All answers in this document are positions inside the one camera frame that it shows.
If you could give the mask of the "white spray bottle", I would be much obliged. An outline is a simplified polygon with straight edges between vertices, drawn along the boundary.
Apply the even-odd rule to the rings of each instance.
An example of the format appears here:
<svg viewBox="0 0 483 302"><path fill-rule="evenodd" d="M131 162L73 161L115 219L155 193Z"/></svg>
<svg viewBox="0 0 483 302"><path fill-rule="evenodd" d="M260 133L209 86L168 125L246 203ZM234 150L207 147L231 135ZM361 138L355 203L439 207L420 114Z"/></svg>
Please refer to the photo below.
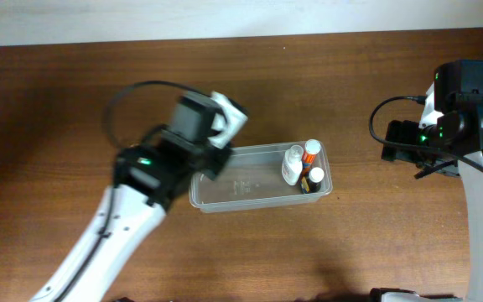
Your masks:
<svg viewBox="0 0 483 302"><path fill-rule="evenodd" d="M299 180L303 154L304 149L300 145L293 145L284 154L281 172L288 185L295 185Z"/></svg>

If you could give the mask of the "dark bottle white cap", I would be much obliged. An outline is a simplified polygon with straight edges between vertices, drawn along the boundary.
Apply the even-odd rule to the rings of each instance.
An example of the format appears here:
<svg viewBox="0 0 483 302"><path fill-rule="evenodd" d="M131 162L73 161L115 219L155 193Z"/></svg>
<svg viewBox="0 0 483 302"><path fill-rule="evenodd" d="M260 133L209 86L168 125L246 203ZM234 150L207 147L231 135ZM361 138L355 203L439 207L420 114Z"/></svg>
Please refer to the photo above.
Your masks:
<svg viewBox="0 0 483 302"><path fill-rule="evenodd" d="M300 180L300 188L304 194L317 193L320 190L325 172L319 168L312 168Z"/></svg>

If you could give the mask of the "orange tube white cap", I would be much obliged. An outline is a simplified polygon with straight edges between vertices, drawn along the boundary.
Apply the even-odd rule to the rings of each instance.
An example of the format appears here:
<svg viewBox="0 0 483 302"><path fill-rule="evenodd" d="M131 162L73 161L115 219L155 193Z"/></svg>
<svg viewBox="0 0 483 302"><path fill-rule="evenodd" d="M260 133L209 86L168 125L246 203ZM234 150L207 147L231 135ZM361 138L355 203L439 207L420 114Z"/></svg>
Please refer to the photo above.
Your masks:
<svg viewBox="0 0 483 302"><path fill-rule="evenodd" d="M316 156L321 150L321 144L316 139L310 139L304 144L304 154L302 156L302 172L301 175L305 175L311 169Z"/></svg>

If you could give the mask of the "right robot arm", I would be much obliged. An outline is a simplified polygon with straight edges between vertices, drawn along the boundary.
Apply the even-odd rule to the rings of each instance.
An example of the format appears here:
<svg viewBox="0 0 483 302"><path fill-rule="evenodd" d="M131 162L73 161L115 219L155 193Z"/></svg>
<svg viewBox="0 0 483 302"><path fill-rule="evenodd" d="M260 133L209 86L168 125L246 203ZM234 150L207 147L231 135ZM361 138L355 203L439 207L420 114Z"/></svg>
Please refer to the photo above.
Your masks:
<svg viewBox="0 0 483 302"><path fill-rule="evenodd" d="M483 60L437 67L431 87L410 101L424 107L419 122L391 121L382 159L416 164L421 179L441 173L461 179L467 205L470 277L466 301L483 301Z"/></svg>

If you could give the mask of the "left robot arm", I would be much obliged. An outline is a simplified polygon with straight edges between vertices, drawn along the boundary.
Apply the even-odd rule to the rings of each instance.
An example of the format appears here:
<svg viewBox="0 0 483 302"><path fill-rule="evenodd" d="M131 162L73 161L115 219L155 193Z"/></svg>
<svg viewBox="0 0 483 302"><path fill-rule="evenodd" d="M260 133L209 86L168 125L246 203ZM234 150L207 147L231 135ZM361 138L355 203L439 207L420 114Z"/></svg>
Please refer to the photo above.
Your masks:
<svg viewBox="0 0 483 302"><path fill-rule="evenodd" d="M164 220L194 174L215 179L248 120L229 97L186 92L168 124L122 149L112 183L80 239L34 301L99 301L141 242Z"/></svg>

